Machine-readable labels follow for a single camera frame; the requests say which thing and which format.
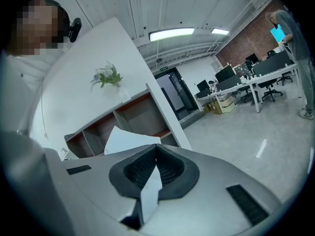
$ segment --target gray shirt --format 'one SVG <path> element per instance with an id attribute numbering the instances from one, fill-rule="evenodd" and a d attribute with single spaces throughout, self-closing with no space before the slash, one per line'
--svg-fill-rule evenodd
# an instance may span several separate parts
<path id="1" fill-rule="evenodd" d="M 310 50 L 295 20 L 284 10 L 277 11 L 276 17 L 284 34 L 292 34 L 293 36 L 291 40 L 288 41 L 288 45 L 295 59 L 301 60 L 308 58 L 311 54 Z"/>

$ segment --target headphones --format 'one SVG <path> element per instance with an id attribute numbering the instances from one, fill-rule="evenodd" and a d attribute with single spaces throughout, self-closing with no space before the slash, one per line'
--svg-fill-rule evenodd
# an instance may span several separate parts
<path id="1" fill-rule="evenodd" d="M 64 8 L 61 7 L 61 5 L 58 2 L 54 0 L 45 0 L 45 2 L 48 5 L 54 5 L 61 8 L 63 10 L 64 18 L 69 19 L 68 13 L 65 11 Z M 69 27 L 65 25 L 63 26 L 63 36 L 69 37 L 70 42 L 73 43 L 77 39 L 81 27 L 82 27 L 82 23 L 81 23 L 80 18 L 74 19 L 73 23 L 69 21 Z"/>

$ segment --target wooden shelf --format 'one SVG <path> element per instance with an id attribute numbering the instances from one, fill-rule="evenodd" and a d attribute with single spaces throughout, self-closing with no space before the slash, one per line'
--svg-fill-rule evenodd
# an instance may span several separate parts
<path id="1" fill-rule="evenodd" d="M 162 131 L 154 134 L 153 136 L 160 137 L 162 139 L 162 138 L 167 137 L 170 134 L 172 134 L 172 132 L 169 129 L 165 129 L 165 130 L 162 130 Z"/>
<path id="2" fill-rule="evenodd" d="M 155 100 L 147 90 L 125 104 L 92 120 L 73 134 L 64 136 L 69 149 L 78 157 L 104 155 L 104 148 L 114 128 L 160 137 L 162 144 L 177 146 Z"/>

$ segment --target tiled floor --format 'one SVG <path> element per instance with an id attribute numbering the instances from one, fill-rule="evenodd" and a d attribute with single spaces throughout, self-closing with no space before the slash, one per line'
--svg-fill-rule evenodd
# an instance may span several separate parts
<path id="1" fill-rule="evenodd" d="M 299 117 L 295 83 L 275 84 L 274 89 L 283 96 L 275 96 L 275 102 L 266 98 L 259 114 L 250 102 L 239 102 L 239 95 L 231 113 L 207 114 L 184 132 L 193 150 L 232 163 L 284 202 L 307 176 L 315 120 Z M 257 158 L 264 140 L 266 147 Z"/>

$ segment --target white ceiling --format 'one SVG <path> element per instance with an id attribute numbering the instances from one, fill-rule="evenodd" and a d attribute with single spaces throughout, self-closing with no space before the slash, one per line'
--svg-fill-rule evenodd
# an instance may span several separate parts
<path id="1" fill-rule="evenodd" d="M 177 65 L 213 55 L 229 40 L 233 32 L 253 18 L 271 0 L 56 0 L 68 12 L 70 20 L 79 17 L 79 36 L 92 27 L 116 16 L 154 71 L 166 65 Z M 150 42 L 151 31 L 194 27 L 190 36 Z M 211 34 L 213 28 L 229 30 L 228 36 Z M 24 80 L 34 90 L 52 64 L 69 48 L 48 50 L 40 56 L 10 58 L 13 66 L 23 73 Z"/>

